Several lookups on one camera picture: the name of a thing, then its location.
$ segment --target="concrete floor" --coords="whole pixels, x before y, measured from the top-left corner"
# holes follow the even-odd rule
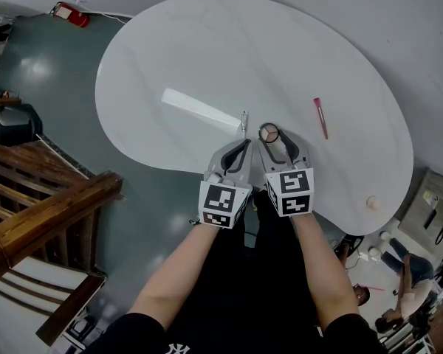
[[[103,132],[95,110],[95,78],[121,26],[94,15],[85,29],[48,15],[19,18],[0,60],[0,88],[17,91],[35,108],[55,144],[93,173],[113,170],[125,178],[126,200],[103,209],[98,234],[97,263],[109,279],[91,307],[107,320],[128,310],[155,268],[188,233],[202,179],[139,164]],[[337,227],[319,219],[331,240],[341,237]],[[257,217],[250,207],[245,222],[255,234]],[[246,240],[252,246],[255,236]]]

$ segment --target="white sneaker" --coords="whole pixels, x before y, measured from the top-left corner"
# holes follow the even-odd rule
[[[379,237],[381,238],[381,240],[384,240],[387,244],[391,242],[392,238],[391,234],[387,231],[382,231]]]
[[[376,258],[377,260],[380,259],[382,256],[382,252],[378,248],[376,248],[375,246],[372,246],[371,248],[369,248],[368,253],[371,257]]]

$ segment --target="fire extinguisher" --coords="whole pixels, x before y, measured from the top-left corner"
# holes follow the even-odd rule
[[[63,3],[62,1],[58,2],[49,14],[55,17],[61,17],[78,27],[86,27],[90,22],[90,17],[87,14],[76,10],[74,7]]]

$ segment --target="white table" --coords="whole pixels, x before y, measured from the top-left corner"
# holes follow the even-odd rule
[[[353,235],[387,223],[410,184],[411,138],[376,69],[325,24],[272,1],[168,0],[140,13],[109,44],[95,99],[111,142],[162,169],[203,173],[240,138],[243,110],[248,138],[264,122],[297,133],[315,169],[314,209]],[[262,185],[262,173],[255,156],[251,183]],[[378,211],[366,206],[373,195]]]

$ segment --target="black t-shirt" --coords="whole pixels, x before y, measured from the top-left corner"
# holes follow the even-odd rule
[[[377,334],[357,314],[334,320],[323,338],[313,325],[289,331],[288,327],[295,324],[288,321],[244,323],[234,322],[229,326],[209,323],[206,328],[201,324],[195,330],[174,326],[165,333],[155,319],[129,313],[111,324],[85,354],[386,353]]]

